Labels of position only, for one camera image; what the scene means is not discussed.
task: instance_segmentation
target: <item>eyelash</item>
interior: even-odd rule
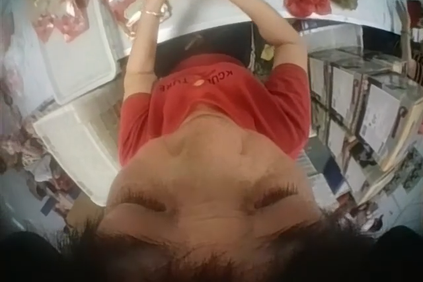
[[[132,191],[125,193],[120,201],[129,204],[141,205],[158,213],[162,213],[167,210],[166,205],[160,201],[146,197],[141,193],[134,193]]]
[[[293,184],[288,184],[284,188],[274,188],[263,195],[263,197],[254,203],[255,209],[271,206],[281,199],[298,194],[298,189]]]

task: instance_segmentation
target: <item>red t-shirt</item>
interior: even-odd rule
[[[221,111],[244,129],[267,136],[293,159],[309,136],[309,85],[302,68],[279,65],[263,85],[232,57],[197,55],[160,79],[151,94],[133,94],[124,101],[121,164],[149,140],[176,131],[199,104]]]

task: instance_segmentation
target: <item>bracelet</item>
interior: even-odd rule
[[[148,10],[145,10],[144,13],[146,13],[147,15],[152,15],[157,18],[163,18],[164,16],[163,13],[155,13],[154,11],[148,11]]]

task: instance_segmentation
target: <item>stacked boxes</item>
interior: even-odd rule
[[[357,203],[391,181],[422,123],[423,88],[402,70],[397,58],[359,48],[309,56],[312,124]]]

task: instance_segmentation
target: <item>gold bracelet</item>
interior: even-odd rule
[[[145,10],[144,13],[146,13],[147,15],[152,15],[152,16],[157,17],[157,18],[163,17],[163,13],[155,13],[154,11]]]

